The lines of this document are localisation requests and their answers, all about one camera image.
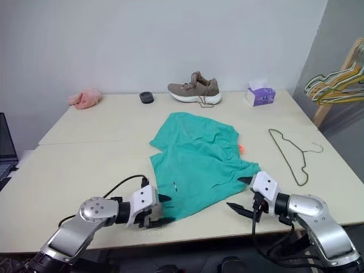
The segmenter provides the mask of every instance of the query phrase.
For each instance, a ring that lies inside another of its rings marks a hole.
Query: purple tissue box
[[[271,104],[274,101],[275,91],[272,88],[259,88],[251,90],[248,88],[246,99],[252,106]]]

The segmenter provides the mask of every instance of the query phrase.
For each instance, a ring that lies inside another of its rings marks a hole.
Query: laptop screen
[[[18,160],[4,113],[0,113],[0,162]]]

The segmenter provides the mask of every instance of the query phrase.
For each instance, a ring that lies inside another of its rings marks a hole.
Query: wire hanger
[[[362,84],[364,80],[364,38],[355,41],[347,58],[348,69],[315,76],[305,86],[306,95],[317,104],[342,104],[364,101],[364,86],[348,89],[349,85]]]
[[[320,153],[322,153],[322,152],[324,151],[323,146],[321,146],[321,145],[319,145],[319,144],[317,144],[317,143],[315,143],[315,142],[312,142],[312,144],[314,144],[314,145],[317,145],[317,146],[321,147],[321,150],[320,150],[320,151],[313,151],[313,150],[305,150],[305,151],[304,151],[304,150],[302,150],[300,147],[298,147],[296,144],[294,144],[294,143],[293,143],[293,141],[291,141],[290,139],[285,138],[285,137],[284,137],[284,135],[283,135],[283,133],[282,133],[281,131],[279,131],[279,130],[277,130],[277,129],[268,129],[268,132],[269,132],[269,134],[271,135],[271,137],[272,137],[272,139],[273,139],[274,143],[276,144],[276,146],[277,146],[278,150],[279,150],[279,151],[280,151],[280,153],[282,154],[282,156],[283,156],[284,160],[286,161],[286,163],[287,163],[287,165],[288,165],[288,168],[291,170],[292,176],[293,176],[293,178],[295,179],[295,181],[296,181],[297,185],[298,185],[298,186],[300,186],[300,187],[305,186],[305,185],[307,184],[307,182],[308,182],[308,173],[305,171],[305,168],[306,168],[306,166],[307,166],[307,164],[306,164],[306,157],[305,157],[305,153],[307,153],[307,152],[315,152],[315,153],[317,153],[317,154],[320,154]],[[292,169],[292,167],[291,167],[290,163],[288,162],[288,160],[287,160],[286,156],[284,155],[284,153],[283,153],[282,149],[280,148],[280,146],[278,145],[277,141],[275,140],[275,138],[274,138],[274,136],[273,136],[272,132],[276,132],[276,133],[280,134],[281,138],[282,138],[284,141],[288,141],[288,142],[290,142],[290,144],[292,144],[292,145],[293,145],[293,146],[294,146],[297,150],[299,150],[299,151],[302,153],[303,166],[301,167],[301,170],[302,170],[302,172],[303,172],[303,173],[305,174],[305,176],[306,176],[305,182],[303,182],[302,184],[300,184],[300,183],[298,182],[298,179],[297,179],[297,177],[295,176],[295,173],[293,172],[293,169]]]

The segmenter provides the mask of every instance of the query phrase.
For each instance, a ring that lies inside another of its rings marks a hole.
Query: white shoe sole
[[[173,94],[172,92],[168,91],[171,96],[173,98],[175,98],[178,101],[181,102],[202,102],[202,103],[206,103],[206,104],[218,104],[221,101],[221,93],[218,93],[217,95],[213,96],[213,97],[208,97],[205,96],[205,98],[203,96],[191,96],[191,97],[183,97],[183,96],[178,96],[176,94]]]

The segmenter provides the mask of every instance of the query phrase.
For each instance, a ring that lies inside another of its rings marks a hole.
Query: orange object
[[[241,144],[238,144],[238,146],[239,146],[239,152],[240,152],[240,154],[241,155],[245,154],[245,148],[244,148],[244,146],[241,145]]]

